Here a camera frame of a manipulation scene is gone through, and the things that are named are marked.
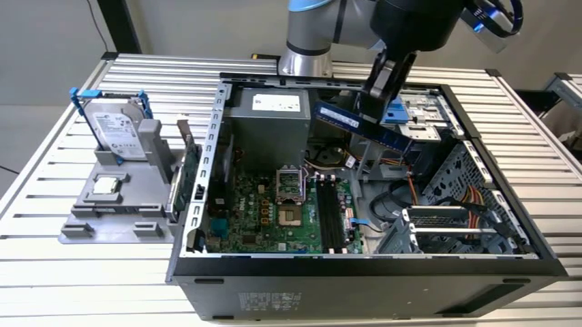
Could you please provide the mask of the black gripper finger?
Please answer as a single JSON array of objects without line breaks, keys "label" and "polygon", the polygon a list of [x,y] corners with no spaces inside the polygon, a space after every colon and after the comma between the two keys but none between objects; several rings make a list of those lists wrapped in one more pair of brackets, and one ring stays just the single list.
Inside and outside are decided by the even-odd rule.
[{"label": "black gripper finger", "polygon": [[393,70],[396,62],[389,53],[382,50],[374,60],[369,78],[358,94],[357,108],[361,117],[377,123],[384,117],[385,102],[393,83]]},{"label": "black gripper finger", "polygon": [[396,63],[388,83],[388,102],[392,102],[396,99],[404,88],[416,59],[417,52],[412,52]]}]

